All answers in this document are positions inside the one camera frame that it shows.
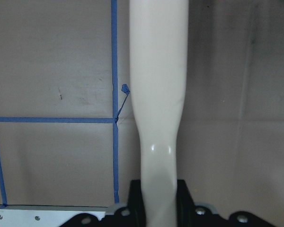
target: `white handle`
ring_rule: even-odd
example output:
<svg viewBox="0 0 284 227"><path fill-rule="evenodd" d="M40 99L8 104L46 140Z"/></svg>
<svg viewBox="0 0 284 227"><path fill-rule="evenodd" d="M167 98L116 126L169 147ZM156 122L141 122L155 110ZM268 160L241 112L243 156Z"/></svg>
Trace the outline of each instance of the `white handle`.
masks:
<svg viewBox="0 0 284 227"><path fill-rule="evenodd" d="M186 86L188 0L130 1L130 74L148 227L175 227L176 139Z"/></svg>

